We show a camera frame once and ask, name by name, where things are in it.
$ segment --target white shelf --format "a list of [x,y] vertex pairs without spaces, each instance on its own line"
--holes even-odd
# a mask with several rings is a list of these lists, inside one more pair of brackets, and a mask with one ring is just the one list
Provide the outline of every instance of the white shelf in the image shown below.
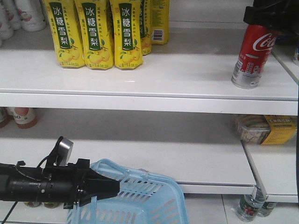
[[296,138],[284,145],[244,148],[267,201],[297,203]]
[[295,54],[296,46],[293,45],[276,45],[272,51],[276,59],[281,63],[285,70],[290,74],[294,81],[299,82],[299,66],[292,61]]
[[27,166],[62,135],[74,142],[70,162],[108,158],[175,179],[185,193],[251,194],[256,184],[227,114],[40,109],[36,126],[12,121],[0,130],[1,162]]
[[74,109],[297,114],[298,86],[270,57],[260,85],[235,87],[231,75],[244,30],[171,28],[133,71],[62,69],[50,29],[16,31],[1,48],[0,105]]

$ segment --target yellow drink carton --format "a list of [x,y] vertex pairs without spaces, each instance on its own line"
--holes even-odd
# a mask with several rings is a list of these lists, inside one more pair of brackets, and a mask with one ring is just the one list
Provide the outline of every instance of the yellow drink carton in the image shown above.
[[85,66],[80,24],[74,0],[43,1],[59,64],[63,68]]
[[152,0],[152,44],[166,44],[169,39],[170,0]]
[[113,39],[109,0],[75,0],[78,10],[85,64],[90,69],[113,67]]
[[151,1],[141,0],[140,5],[140,38],[142,55],[148,55],[151,52]]
[[132,70],[143,63],[140,40],[140,0],[110,0],[114,23],[115,66]]

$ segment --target water bottle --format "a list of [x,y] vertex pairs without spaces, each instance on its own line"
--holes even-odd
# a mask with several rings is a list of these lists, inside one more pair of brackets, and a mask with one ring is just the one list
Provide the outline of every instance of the water bottle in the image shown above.
[[267,217],[275,208],[277,202],[265,202],[261,209],[258,211],[257,216]]
[[0,38],[7,40],[14,35],[14,30],[8,22],[8,16],[4,8],[3,1],[0,0]]
[[39,0],[14,0],[14,2],[21,16],[21,25],[24,30],[34,32],[46,27]]
[[256,195],[243,195],[237,207],[236,214],[244,222],[251,222],[265,202],[262,191],[257,187]]
[[21,20],[14,5],[14,0],[3,0],[3,3],[8,14],[8,22],[11,27],[14,30],[21,29]]

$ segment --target white bottle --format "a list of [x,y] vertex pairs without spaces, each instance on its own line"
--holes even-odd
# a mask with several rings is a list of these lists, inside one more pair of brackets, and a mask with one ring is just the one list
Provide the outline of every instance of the white bottle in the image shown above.
[[18,15],[17,9],[14,5],[14,0],[2,0],[4,8],[8,15],[8,22],[14,30],[21,29],[21,20]]
[[8,22],[8,16],[4,8],[3,1],[0,0],[0,38],[7,40],[14,35],[14,30]]
[[22,28],[29,32],[39,31],[46,27],[39,0],[14,0],[21,16]]

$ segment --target red soda can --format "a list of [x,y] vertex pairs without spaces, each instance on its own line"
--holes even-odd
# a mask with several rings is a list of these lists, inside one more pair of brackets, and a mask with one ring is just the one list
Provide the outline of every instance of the red soda can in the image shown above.
[[232,76],[232,82],[236,86],[246,89],[257,86],[277,35],[278,31],[248,25]]

